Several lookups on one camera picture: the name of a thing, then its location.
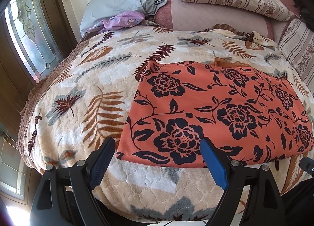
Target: leaf pattern blanket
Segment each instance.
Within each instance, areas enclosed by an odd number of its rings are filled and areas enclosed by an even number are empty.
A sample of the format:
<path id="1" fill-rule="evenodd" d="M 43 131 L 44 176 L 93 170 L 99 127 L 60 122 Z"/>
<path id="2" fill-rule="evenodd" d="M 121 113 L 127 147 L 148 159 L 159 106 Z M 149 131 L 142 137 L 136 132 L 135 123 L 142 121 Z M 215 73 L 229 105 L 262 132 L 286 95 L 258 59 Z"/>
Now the leaf pattern blanket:
<path id="1" fill-rule="evenodd" d="M 236 40 L 219 31 L 195 34 L 151 26 L 92 37 L 80 53 L 70 55 L 66 64 L 55 70 L 59 74 L 48 79 L 51 83 L 46 83 L 49 86 L 32 113 L 24 114 L 26 124 L 19 136 L 25 160 L 43 173 L 47 164 L 69 167 L 86 159 L 107 136 L 118 145 L 149 62 L 212 64 L 221 58 L 285 78 L 313 127 L 314 98 L 297 72 L 273 45 L 268 48 L 252 41 Z M 286 136 L 288 149 L 293 137 Z M 313 159 L 314 152 L 267 163 L 281 194 L 309 177 L 299 169 L 305 156 Z M 237 212 L 244 210 L 248 191 L 245 187 Z M 207 168 L 147 166 L 116 156 L 93 191 L 110 210 L 141 222 L 208 219 L 222 193 Z"/>

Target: black flower pattern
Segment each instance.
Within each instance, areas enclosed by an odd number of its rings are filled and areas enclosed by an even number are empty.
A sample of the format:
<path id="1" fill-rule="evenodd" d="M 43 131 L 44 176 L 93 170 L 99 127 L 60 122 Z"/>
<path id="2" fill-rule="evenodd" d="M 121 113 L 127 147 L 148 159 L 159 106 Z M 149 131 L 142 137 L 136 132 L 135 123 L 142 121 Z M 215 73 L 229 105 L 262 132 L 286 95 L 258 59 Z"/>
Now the black flower pattern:
<path id="1" fill-rule="evenodd" d="M 152 92 L 156 97 L 168 96 L 169 94 L 182 96 L 185 92 L 185 88 L 180 85 L 180 80 L 164 73 L 152 76 L 147 82 L 153 86 Z"/>
<path id="2" fill-rule="evenodd" d="M 293 107 L 293 101 L 289 97 L 286 91 L 283 91 L 281 88 L 276 88 L 275 90 L 276 97 L 279 98 L 282 102 L 282 106 L 288 111 L 289 108 Z"/>
<path id="3" fill-rule="evenodd" d="M 217 111 L 217 119 L 229 126 L 232 137 L 239 140 L 247 137 L 247 130 L 256 128 L 256 121 L 246 106 L 227 104 L 226 108 Z"/>
<path id="4" fill-rule="evenodd" d="M 245 76 L 244 74 L 240 74 L 235 69 L 226 69 L 221 71 L 225 77 L 229 80 L 232 80 L 233 83 L 239 87 L 245 88 L 245 83 L 248 82 L 250 79 Z"/>
<path id="5" fill-rule="evenodd" d="M 196 154 L 200 155 L 199 142 L 204 137 L 201 126 L 189 125 L 183 118 L 168 120 L 167 125 L 154 145 L 159 152 L 170 152 L 170 156 L 177 165 L 192 163 Z"/>
<path id="6" fill-rule="evenodd" d="M 309 146 L 309 143 L 313 142 L 313 135 L 307 128 L 301 124 L 296 128 L 296 141 L 301 141 L 302 145 L 306 149 Z"/>

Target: window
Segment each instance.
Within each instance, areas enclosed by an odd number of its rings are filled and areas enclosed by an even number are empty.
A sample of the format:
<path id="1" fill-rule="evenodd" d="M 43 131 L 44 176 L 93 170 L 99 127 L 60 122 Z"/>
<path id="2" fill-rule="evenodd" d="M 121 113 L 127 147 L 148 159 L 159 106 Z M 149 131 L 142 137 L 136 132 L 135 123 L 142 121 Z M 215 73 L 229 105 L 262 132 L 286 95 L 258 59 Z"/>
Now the window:
<path id="1" fill-rule="evenodd" d="M 17 149 L 17 137 L 0 122 L 0 191 L 24 200 L 26 171 Z"/>
<path id="2" fill-rule="evenodd" d="M 11 0 L 5 18 L 14 46 L 36 82 L 63 60 L 44 17 L 40 0 Z"/>

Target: orange fabric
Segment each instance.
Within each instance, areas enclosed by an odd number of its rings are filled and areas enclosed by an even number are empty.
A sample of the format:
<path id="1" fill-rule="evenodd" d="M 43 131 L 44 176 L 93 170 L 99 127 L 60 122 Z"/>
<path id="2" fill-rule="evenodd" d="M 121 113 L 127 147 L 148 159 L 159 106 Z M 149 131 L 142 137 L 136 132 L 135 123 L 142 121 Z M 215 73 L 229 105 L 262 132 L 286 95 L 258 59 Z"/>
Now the orange fabric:
<path id="1" fill-rule="evenodd" d="M 313 148 L 311 125 L 287 80 L 251 67 L 150 62 L 117 157 L 152 166 L 203 167 L 203 137 L 244 165 Z"/>

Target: brown ruffle trim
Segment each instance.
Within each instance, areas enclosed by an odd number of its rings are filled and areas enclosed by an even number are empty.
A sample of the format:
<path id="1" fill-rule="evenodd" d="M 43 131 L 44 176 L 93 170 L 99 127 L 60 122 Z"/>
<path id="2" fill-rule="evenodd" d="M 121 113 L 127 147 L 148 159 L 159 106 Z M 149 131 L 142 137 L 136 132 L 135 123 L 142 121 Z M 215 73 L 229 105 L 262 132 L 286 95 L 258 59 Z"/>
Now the brown ruffle trim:
<path id="1" fill-rule="evenodd" d="M 18 131 L 18 150 L 24 159 L 26 165 L 29 165 L 24 155 L 24 132 L 28 126 L 28 120 L 32 116 L 32 113 L 46 90 L 54 82 L 54 80 L 62 73 L 62 71 L 67 67 L 67 65 L 72 62 L 72 60 L 88 45 L 88 40 L 81 40 L 81 42 L 74 48 L 70 55 L 63 60 L 57 67 L 52 71 L 52 73 L 45 79 L 39 81 L 39 83 L 29 92 L 27 97 L 28 101 L 25 104 L 24 109 L 21 111 L 21 123 Z"/>

